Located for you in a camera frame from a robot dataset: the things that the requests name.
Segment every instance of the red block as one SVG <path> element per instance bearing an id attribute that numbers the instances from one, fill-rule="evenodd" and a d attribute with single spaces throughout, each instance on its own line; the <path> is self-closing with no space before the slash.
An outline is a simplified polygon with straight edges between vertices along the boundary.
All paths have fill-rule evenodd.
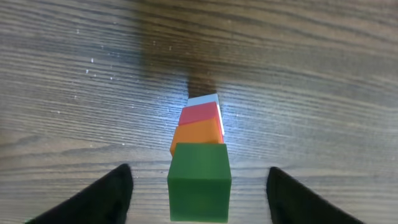
<path id="1" fill-rule="evenodd" d="M 221 132 L 220 116 L 218 115 L 218 108 L 216 102 L 204 103 L 195 106 L 188 106 L 182 109 L 180 121 L 178 125 L 191 124 L 198 121 L 204 121 L 208 119 L 216 119 L 218 129 Z"/>

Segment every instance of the black object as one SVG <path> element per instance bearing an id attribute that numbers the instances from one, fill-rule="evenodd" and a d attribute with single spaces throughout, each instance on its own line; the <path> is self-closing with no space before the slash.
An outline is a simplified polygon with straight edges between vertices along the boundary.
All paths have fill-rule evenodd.
<path id="1" fill-rule="evenodd" d="M 277 167 L 271 167 L 267 196 L 273 224 L 363 224 Z"/>
<path id="2" fill-rule="evenodd" d="M 124 224 L 132 188 L 130 167 L 122 164 L 27 224 Z"/>

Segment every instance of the block tower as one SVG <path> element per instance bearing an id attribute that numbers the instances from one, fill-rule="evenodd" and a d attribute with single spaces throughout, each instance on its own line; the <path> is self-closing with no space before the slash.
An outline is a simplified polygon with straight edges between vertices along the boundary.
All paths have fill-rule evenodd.
<path id="1" fill-rule="evenodd" d="M 170 152 L 170 219 L 228 221 L 231 169 L 217 94 L 188 99 Z"/>

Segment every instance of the front face of green block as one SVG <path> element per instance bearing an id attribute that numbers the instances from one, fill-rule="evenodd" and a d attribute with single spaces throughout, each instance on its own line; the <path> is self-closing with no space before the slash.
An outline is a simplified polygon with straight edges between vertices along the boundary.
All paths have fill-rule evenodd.
<path id="1" fill-rule="evenodd" d="M 167 182 L 172 221 L 228 221 L 231 170 L 224 144 L 177 144 Z"/>
<path id="2" fill-rule="evenodd" d="M 228 221 L 231 181 L 169 180 L 170 219 L 172 221 Z"/>

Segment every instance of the wood grain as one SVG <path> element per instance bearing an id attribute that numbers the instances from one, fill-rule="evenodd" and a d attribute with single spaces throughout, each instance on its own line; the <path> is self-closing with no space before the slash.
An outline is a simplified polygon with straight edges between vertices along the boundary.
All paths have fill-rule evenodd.
<path id="1" fill-rule="evenodd" d="M 398 2 L 0 0 L 0 223 L 123 162 L 128 223 L 169 223 L 188 96 L 218 92 L 230 223 L 271 223 L 279 166 L 366 223 L 398 215 Z"/>

